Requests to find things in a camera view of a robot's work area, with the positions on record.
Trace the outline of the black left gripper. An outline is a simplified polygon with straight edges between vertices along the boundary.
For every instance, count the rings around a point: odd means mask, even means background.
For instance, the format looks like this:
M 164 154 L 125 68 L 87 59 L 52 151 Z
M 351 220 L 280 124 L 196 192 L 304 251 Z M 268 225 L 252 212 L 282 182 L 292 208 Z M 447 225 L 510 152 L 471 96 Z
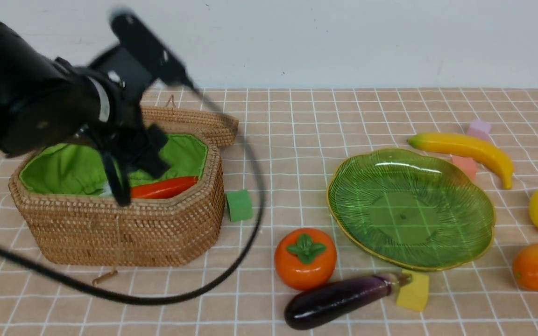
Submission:
M 133 168 L 159 179 L 170 168 L 160 152 L 167 143 L 164 130 L 157 124 L 145 126 L 141 98 L 152 84 L 152 75 L 121 45 L 114 45 L 89 65 L 78 67 L 57 57 L 54 66 L 64 70 L 84 86 L 85 102 L 78 103 L 79 128 L 64 140 L 66 143 L 96 147 L 90 139 L 98 136 L 103 149 L 119 156 L 132 157 Z M 131 204 L 131 187 L 126 167 L 117 163 L 112 153 L 100 150 L 107 184 L 117 205 Z

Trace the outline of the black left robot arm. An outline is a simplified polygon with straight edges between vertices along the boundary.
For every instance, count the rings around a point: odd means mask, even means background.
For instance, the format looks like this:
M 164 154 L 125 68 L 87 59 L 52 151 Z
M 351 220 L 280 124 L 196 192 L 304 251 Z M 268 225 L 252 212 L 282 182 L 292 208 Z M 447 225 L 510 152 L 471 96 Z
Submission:
M 0 151 L 8 158 L 60 143 L 89 147 L 120 206 L 128 174 L 158 179 L 170 164 L 167 137 L 145 126 L 140 100 L 152 75 L 120 44 L 90 65 L 49 59 L 0 22 Z

